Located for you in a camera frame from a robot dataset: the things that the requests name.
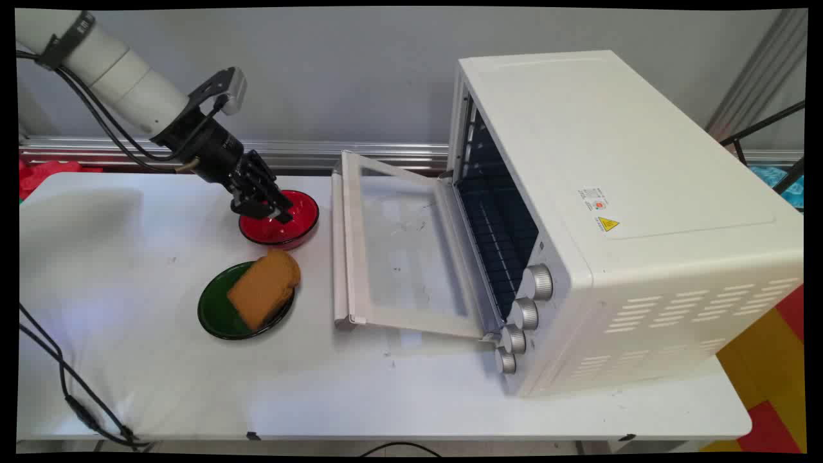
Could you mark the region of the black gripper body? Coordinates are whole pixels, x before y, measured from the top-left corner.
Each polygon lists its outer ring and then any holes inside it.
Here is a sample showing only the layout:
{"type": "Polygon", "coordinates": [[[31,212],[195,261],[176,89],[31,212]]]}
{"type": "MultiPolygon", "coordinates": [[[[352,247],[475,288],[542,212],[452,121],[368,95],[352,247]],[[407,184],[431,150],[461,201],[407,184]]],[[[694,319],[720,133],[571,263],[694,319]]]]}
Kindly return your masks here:
{"type": "Polygon", "coordinates": [[[259,193],[264,185],[259,176],[262,171],[249,166],[251,156],[241,141],[214,120],[217,112],[214,108],[203,114],[199,107],[187,107],[153,135],[152,142],[172,152],[171,160],[180,163],[172,170],[176,175],[193,172],[231,193],[259,193]]]}

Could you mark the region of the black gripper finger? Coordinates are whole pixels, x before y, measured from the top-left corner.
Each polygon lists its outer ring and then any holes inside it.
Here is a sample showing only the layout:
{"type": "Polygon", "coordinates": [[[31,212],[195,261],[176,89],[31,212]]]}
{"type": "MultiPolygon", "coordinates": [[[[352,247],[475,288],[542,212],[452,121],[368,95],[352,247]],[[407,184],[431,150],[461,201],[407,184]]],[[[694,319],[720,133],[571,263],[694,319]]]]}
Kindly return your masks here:
{"type": "Polygon", "coordinates": [[[276,177],[241,177],[229,180],[232,212],[252,219],[265,219],[277,214],[273,192],[276,177]]]}
{"type": "Polygon", "coordinates": [[[280,223],[293,220],[293,207],[276,184],[266,162],[255,150],[243,155],[243,214],[253,219],[275,219],[280,223]]]}

